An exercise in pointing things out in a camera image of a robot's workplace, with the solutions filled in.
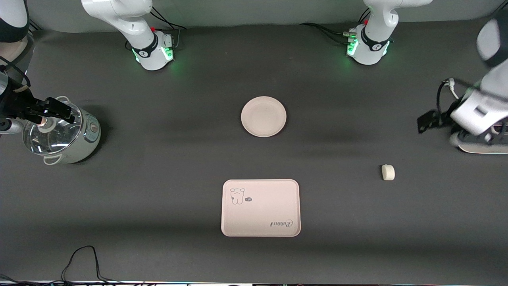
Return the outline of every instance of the round white plate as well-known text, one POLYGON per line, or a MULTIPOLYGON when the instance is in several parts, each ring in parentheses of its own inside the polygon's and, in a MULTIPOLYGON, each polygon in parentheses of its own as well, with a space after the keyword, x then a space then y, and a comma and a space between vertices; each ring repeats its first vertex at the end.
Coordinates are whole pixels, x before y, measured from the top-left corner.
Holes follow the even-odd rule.
POLYGON ((257 137, 270 137, 279 133, 286 122, 286 111, 282 103, 272 97, 260 96, 251 99, 243 107, 242 125, 257 137))

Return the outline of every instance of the small white roll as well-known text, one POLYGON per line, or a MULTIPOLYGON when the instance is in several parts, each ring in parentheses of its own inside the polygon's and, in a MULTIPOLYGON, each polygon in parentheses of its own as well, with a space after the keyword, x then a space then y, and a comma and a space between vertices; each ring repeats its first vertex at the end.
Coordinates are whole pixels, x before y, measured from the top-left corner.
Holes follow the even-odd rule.
POLYGON ((393 181, 395 179, 395 169, 392 165, 381 166, 381 172, 383 173, 383 180, 393 181))

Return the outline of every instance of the dark gray tabletop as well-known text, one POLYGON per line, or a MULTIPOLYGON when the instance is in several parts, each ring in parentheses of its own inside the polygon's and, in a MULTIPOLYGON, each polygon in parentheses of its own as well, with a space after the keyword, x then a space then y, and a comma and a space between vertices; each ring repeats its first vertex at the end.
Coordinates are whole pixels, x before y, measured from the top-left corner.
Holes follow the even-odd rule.
MULTIPOLYGON (((508 157, 461 153, 448 130, 416 127, 441 80, 486 73, 485 21, 403 23, 371 67, 307 26, 183 31, 156 72, 120 33, 38 34, 33 93, 69 96, 104 134, 87 161, 53 167, 19 134, 0 138, 0 272, 56 279, 92 244, 119 280, 506 284, 508 157), (287 108, 279 135, 242 128, 257 96, 287 108), (299 182, 301 234, 224 236, 223 183, 272 178, 299 182)), ((94 279, 91 251, 68 278, 94 279)))

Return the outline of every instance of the cartoon bear drawing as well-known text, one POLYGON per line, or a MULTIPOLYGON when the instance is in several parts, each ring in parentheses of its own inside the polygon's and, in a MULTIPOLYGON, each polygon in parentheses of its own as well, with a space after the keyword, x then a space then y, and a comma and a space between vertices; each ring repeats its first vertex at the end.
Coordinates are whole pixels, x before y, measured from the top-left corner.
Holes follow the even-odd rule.
POLYGON ((231 189, 231 200, 234 205, 241 205, 243 203, 243 195, 245 189, 231 189))

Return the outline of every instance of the pot handle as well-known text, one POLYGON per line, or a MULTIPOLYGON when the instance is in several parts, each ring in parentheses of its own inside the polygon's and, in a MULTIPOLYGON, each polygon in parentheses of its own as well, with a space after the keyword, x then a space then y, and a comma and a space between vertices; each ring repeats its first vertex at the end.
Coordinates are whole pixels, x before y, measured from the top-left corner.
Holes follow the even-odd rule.
POLYGON ((57 97, 55 99, 58 100, 58 101, 70 102, 69 98, 67 96, 65 96, 65 95, 59 96, 59 97, 57 97))
POLYGON ((58 154, 55 156, 44 156, 44 164, 48 166, 53 166, 60 163, 60 161, 62 161, 63 158, 64 158, 63 154, 58 154))

